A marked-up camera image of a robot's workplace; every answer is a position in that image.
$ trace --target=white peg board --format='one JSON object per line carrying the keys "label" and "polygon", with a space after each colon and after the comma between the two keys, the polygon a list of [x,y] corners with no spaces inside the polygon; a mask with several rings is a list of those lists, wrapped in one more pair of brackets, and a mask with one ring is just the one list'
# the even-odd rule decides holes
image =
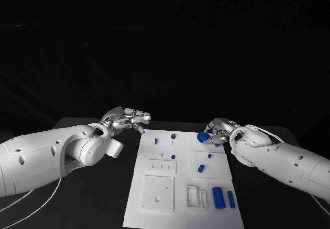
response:
{"label": "white peg board", "polygon": [[[205,169],[220,165],[216,158],[223,158],[225,149],[220,145],[215,147],[215,144],[205,145],[197,141],[197,133],[163,131],[163,130],[145,130],[141,135],[140,147],[135,159],[135,169],[133,175],[131,190],[127,202],[124,227],[145,228],[145,229],[200,229],[200,228],[218,228],[218,229],[242,229],[242,218],[239,212],[239,205],[236,201],[236,195],[233,190],[233,184],[231,180],[231,170],[228,160],[225,158],[225,169],[229,176],[226,179],[194,178],[192,171],[192,151],[207,152],[215,156],[207,158],[207,166]],[[153,160],[171,160],[171,155],[176,156],[176,174],[158,174],[147,170],[148,159]],[[174,205],[173,212],[147,211],[141,209],[143,200],[143,187],[144,179],[147,176],[173,177],[174,178]],[[197,186],[197,202],[199,208],[186,207],[186,187]],[[213,203],[212,188],[220,187],[225,197],[225,209],[216,209]],[[203,210],[200,206],[199,192],[206,191],[207,206],[209,209]],[[232,191],[236,208],[232,209],[228,200],[226,192]]]}

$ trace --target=black table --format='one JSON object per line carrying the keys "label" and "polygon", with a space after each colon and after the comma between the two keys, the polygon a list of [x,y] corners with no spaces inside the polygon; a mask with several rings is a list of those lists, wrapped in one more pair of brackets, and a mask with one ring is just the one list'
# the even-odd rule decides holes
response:
{"label": "black table", "polygon": [[[55,128],[84,125],[99,119],[63,118]],[[207,124],[151,122],[145,129],[200,132]],[[282,127],[261,127],[282,140],[300,146],[291,132]],[[117,229],[121,228],[133,181],[140,133],[124,130],[115,137],[124,148],[117,159],[104,156],[91,167],[75,170],[60,181],[58,192],[42,210],[11,228]],[[295,190],[256,168],[245,166],[225,151],[245,229],[330,228],[330,217],[310,194]],[[43,204],[58,182],[36,189],[3,213],[0,228],[19,221]],[[0,199],[0,209],[23,194]]]}

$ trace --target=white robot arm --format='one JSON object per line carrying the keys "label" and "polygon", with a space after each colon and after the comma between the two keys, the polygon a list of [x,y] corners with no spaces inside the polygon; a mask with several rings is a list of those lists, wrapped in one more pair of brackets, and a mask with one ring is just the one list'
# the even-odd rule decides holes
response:
{"label": "white robot arm", "polygon": [[108,154],[117,158],[122,144],[112,137],[124,128],[141,134],[150,113],[117,107],[99,123],[19,136],[0,144],[0,197],[30,191],[92,166]]}
{"label": "white robot arm", "polygon": [[229,119],[215,118],[205,131],[210,129],[220,133],[222,142],[229,141],[231,153],[246,166],[330,203],[330,160],[284,142],[274,144],[258,127],[242,127]]}

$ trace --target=blue ball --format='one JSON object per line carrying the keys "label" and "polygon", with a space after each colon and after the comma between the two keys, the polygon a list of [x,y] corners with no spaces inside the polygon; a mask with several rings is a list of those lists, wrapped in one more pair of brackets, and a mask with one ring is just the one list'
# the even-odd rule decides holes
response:
{"label": "blue ball", "polygon": [[206,139],[209,139],[210,138],[210,135],[207,134],[207,133],[205,133],[205,132],[199,132],[197,133],[197,140],[203,143],[203,141],[206,140]]}

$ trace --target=white cable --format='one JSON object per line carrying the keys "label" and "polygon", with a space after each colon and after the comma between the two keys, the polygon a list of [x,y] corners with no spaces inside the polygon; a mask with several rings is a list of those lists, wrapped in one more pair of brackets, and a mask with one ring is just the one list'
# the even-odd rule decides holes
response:
{"label": "white cable", "polygon": [[[59,179],[59,183],[58,183],[58,186],[56,186],[56,188],[55,188],[53,194],[55,194],[56,191],[58,191],[59,185],[60,185],[60,179]],[[27,219],[27,218],[42,209],[42,207],[46,205],[46,203],[49,202],[49,200],[50,200],[52,197],[53,197],[53,194],[52,194],[52,196],[49,197],[49,199],[46,200],[45,204],[36,209],[36,211],[35,211],[32,214],[29,214],[19,222],[13,223],[11,225],[9,225],[7,227],[4,227],[4,228],[1,228],[1,229],[9,228],[9,227],[13,226],[14,224],[20,223],[24,219]]]}
{"label": "white cable", "polygon": [[[277,140],[284,143],[284,140],[271,132],[268,132],[267,130],[261,129],[259,127],[255,126],[256,129],[262,130],[267,134],[269,134],[274,138],[277,138]],[[321,206],[320,202],[317,201],[317,199],[314,198],[317,204],[320,205],[321,209],[324,210],[324,212],[330,215],[328,211],[324,209],[324,207]]]}
{"label": "white cable", "polygon": [[[311,197],[314,198],[314,196],[311,195]],[[317,204],[320,205],[320,207],[323,208],[323,206],[321,206],[321,204],[320,204],[320,202],[317,201],[317,199],[314,198],[314,200],[316,200],[316,202],[317,202]],[[323,208],[323,210],[326,211],[326,213],[330,215],[330,213],[328,213],[328,211]]]}
{"label": "white cable", "polygon": [[0,212],[3,212],[7,208],[10,208],[33,191],[35,189],[14,203],[11,203],[6,208],[3,208]]}

